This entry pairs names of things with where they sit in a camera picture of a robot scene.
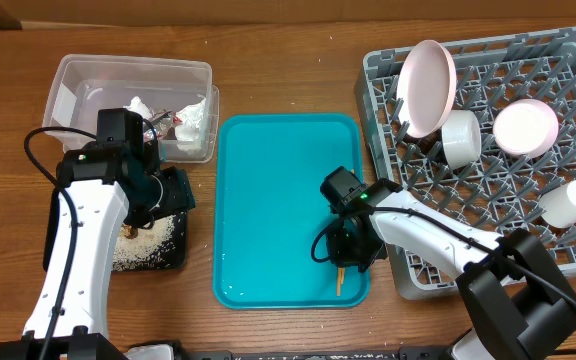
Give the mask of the large pink plate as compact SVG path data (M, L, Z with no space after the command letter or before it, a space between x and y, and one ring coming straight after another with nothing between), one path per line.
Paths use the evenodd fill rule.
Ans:
M403 101L399 120L408 124L407 134L423 138L443 126L452 109L457 89L454 60L434 40L423 40L405 58L397 83L397 99Z

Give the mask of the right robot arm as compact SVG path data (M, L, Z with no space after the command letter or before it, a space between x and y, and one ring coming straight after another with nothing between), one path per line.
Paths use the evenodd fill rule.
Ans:
M320 191L336 220L321 232L327 261L365 272L388 245L411 251L455 280L472 329L451 359L545 359L576 331L576 293L544 246L520 229L479 230L381 179L371 186L345 169Z

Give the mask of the white napkin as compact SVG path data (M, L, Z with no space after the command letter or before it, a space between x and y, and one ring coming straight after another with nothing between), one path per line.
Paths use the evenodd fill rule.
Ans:
M177 147L184 152L199 151L205 135L207 121L204 119L206 99L203 98L196 104L185 106L179 111L155 110L148 107L140 97L134 96L125 109L139 114L143 119L149 120L155 113L162 111L173 112L173 127L165 136L159 136L154 128L149 132L144 131L144 141L149 142L157 137L158 140L174 139Z

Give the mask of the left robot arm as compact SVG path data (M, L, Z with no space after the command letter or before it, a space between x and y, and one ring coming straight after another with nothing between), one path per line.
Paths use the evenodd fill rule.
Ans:
M40 297L0 359L121 359L108 339L107 297L123 225L146 228L195 206L184 170L127 147L71 150L59 165L57 222Z

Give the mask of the red foil wrapper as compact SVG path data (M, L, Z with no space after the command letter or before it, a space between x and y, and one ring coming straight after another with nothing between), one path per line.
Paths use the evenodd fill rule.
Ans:
M149 132L150 127L153 127L159 136L165 136L167 132L173 127L173 112L162 111L155 113L149 120L144 123L143 130L145 132Z

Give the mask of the brown food scrap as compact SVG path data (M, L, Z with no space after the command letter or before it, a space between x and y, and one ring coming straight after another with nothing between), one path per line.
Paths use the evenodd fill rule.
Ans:
M134 239L134 238L138 237L138 232L139 232L138 228L134 228L132 226L122 224L120 232L119 232L119 236L126 238L126 239Z

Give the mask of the small white cup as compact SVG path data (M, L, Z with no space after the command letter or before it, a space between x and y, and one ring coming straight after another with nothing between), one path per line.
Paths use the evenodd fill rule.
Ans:
M576 180L542 195L539 207L544 210L543 220L556 228L566 228L576 223Z

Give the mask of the grey bowl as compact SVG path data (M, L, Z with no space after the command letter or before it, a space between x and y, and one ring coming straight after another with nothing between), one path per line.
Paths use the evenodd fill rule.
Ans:
M462 168L481 155L481 131L472 111L452 110L441 128L441 138L450 169Z

